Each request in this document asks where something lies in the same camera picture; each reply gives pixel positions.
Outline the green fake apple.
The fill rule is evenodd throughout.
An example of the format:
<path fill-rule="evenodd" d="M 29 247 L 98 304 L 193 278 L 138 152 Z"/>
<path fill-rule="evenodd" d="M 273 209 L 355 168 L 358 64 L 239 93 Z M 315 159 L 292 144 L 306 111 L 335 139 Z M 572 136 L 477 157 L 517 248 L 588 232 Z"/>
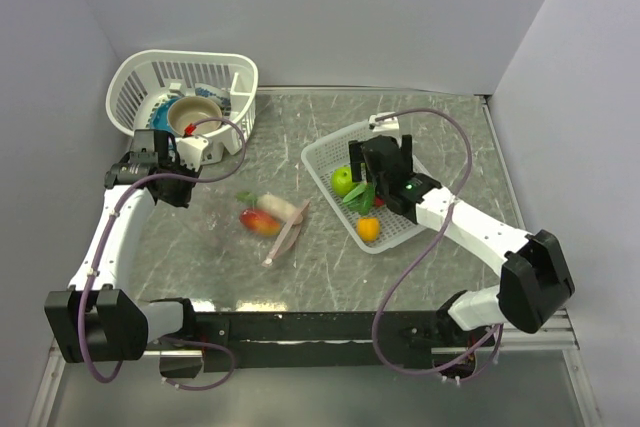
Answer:
<path fill-rule="evenodd" d="M 351 168 L 346 165 L 337 168 L 330 179 L 332 191 L 340 198 L 344 198 L 358 185 L 358 181 L 352 179 Z"/>

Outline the red fake strawberry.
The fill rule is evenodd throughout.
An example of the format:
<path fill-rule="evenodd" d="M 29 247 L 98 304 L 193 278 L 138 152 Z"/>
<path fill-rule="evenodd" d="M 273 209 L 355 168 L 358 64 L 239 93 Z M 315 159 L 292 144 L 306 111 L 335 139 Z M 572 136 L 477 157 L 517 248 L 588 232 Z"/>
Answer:
<path fill-rule="evenodd" d="M 342 202 L 351 212 L 361 216 L 367 216 L 374 208 L 385 205 L 385 202 L 377 196 L 375 186 L 366 182 L 357 184 L 344 196 Z"/>

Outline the white perforated rectangular basket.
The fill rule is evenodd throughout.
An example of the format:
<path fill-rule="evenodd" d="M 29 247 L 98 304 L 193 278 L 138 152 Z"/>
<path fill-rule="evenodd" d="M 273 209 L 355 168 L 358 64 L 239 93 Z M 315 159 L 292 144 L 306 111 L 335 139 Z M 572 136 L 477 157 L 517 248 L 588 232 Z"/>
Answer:
<path fill-rule="evenodd" d="M 380 233 L 375 241 L 364 242 L 356 227 L 359 215 L 350 211 L 342 199 L 331 188 L 331 177 L 339 167 L 349 163 L 348 143 L 365 141 L 374 136 L 367 120 L 356 122 L 328 134 L 310 145 L 301 153 L 306 170 L 320 189 L 339 221 L 346 228 L 358 247 L 368 254 L 380 254 L 399 246 L 426 230 L 409 220 L 392 213 L 387 207 L 375 208 L 373 216 L 379 220 Z"/>

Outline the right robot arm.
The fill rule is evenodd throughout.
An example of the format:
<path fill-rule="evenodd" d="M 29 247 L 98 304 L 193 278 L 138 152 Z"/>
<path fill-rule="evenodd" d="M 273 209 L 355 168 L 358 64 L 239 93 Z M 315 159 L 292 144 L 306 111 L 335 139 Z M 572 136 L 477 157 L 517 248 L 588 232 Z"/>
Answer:
<path fill-rule="evenodd" d="M 574 294 L 558 239 L 514 228 L 460 200 L 415 171 L 412 138 L 378 135 L 349 144 L 352 177 L 366 179 L 386 207 L 410 222 L 440 231 L 490 267 L 498 286 L 454 296 L 437 322 L 439 337 L 460 345 L 473 329 L 509 323 L 533 334 Z"/>

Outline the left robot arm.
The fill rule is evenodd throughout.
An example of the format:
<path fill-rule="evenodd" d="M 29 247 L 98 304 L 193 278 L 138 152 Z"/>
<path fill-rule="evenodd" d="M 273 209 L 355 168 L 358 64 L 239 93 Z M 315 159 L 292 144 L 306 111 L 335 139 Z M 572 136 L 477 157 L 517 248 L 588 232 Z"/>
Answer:
<path fill-rule="evenodd" d="M 188 168 L 173 134 L 141 129 L 130 150 L 107 171 L 100 221 L 81 267 L 44 311 L 69 363 L 139 359 L 164 337 L 178 349 L 197 340 L 199 325 L 186 298 L 140 307 L 126 293 L 143 227 L 156 205 L 185 208 L 198 171 Z"/>

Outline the orange fake fruit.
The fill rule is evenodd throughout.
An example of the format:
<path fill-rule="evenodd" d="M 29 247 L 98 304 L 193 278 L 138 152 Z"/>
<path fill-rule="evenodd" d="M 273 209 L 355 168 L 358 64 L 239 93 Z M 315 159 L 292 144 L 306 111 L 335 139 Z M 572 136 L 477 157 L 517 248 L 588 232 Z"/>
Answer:
<path fill-rule="evenodd" d="M 365 243 L 376 241 L 380 235 L 380 231 L 380 222 L 375 217 L 361 217 L 357 220 L 356 232 L 359 238 Z"/>

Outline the clear zip top bag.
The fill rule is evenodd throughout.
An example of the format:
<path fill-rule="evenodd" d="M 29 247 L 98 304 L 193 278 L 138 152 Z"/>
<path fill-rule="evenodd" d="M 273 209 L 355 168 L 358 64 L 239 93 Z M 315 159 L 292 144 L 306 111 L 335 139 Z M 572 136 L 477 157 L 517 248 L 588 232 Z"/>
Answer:
<path fill-rule="evenodd" d="M 248 190 L 237 192 L 234 198 L 244 206 L 238 215 L 244 228 L 260 237 L 273 239 L 262 261 L 264 267 L 271 266 L 294 247 L 308 217 L 310 199 L 294 204 L 270 192 L 258 194 Z"/>

